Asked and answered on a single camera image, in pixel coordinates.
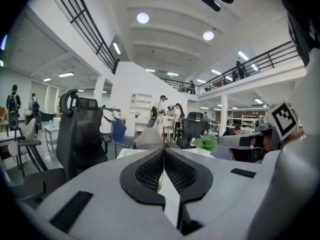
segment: blue chair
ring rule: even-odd
[[[117,159],[117,145],[130,148],[135,143],[135,138],[125,136],[127,127],[120,122],[119,120],[112,121],[111,123],[111,140],[114,143],[114,150],[115,150],[115,158]]]

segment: railing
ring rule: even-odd
[[[200,85],[198,93],[201,95],[235,81],[240,81],[241,79],[274,69],[275,67],[279,67],[299,59],[300,57],[296,46],[292,41],[286,42],[244,62],[241,64],[242,70],[241,68],[239,70],[235,66],[234,68]]]
[[[188,82],[181,82],[176,80],[164,79],[160,78],[165,81],[168,85],[172,86],[180,93],[189,93],[189,94],[196,94],[199,95],[199,86],[194,85],[194,88],[191,88],[191,83]]]
[[[84,0],[55,0],[55,2],[87,45],[106,67],[115,74],[119,60],[116,60],[112,55]]]

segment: potted plant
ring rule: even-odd
[[[214,141],[214,135],[202,136],[200,138],[196,138],[191,145],[196,146],[197,154],[199,155],[209,155],[211,152],[216,151],[216,143]]]

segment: green plant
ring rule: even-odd
[[[191,142],[191,144],[197,148],[212,152],[216,151],[216,143],[214,142],[214,139],[214,135],[200,135],[200,138],[196,138],[193,142]]]

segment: light fixture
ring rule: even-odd
[[[174,77],[177,77],[177,76],[179,76],[179,74],[176,74],[176,73],[170,73],[170,72],[168,72],[168,73],[166,73],[168,76],[174,76]]]
[[[252,64],[251,67],[253,67],[255,71],[258,71],[258,68],[255,66],[255,64]]]
[[[263,102],[262,102],[260,99],[258,99],[258,98],[255,98],[254,101],[257,102],[257,103],[259,103],[259,104],[263,104]]]
[[[149,21],[149,16],[146,13],[139,13],[136,19],[139,23],[146,24]]]
[[[114,42],[114,43],[113,43],[113,46],[114,46],[115,51],[120,55],[121,52],[120,52],[120,50],[119,50],[118,45]]]
[[[5,34],[4,37],[3,37],[2,43],[1,43],[1,50],[5,49],[6,40],[7,40],[7,35]]]
[[[242,51],[239,51],[238,54],[239,54],[242,58],[244,58],[246,61],[249,60],[249,58],[248,58]]]
[[[68,72],[68,73],[59,74],[59,77],[65,78],[65,77],[71,77],[73,75],[74,75],[74,73]]]
[[[214,39],[214,37],[215,37],[215,34],[211,31],[204,32],[204,34],[203,34],[203,39],[206,41],[210,41],[210,40]]]
[[[217,74],[217,75],[219,75],[219,76],[221,75],[220,72],[218,72],[218,71],[216,71],[216,70],[214,70],[214,69],[212,69],[211,72],[212,72],[212,73],[215,73],[215,74]]]

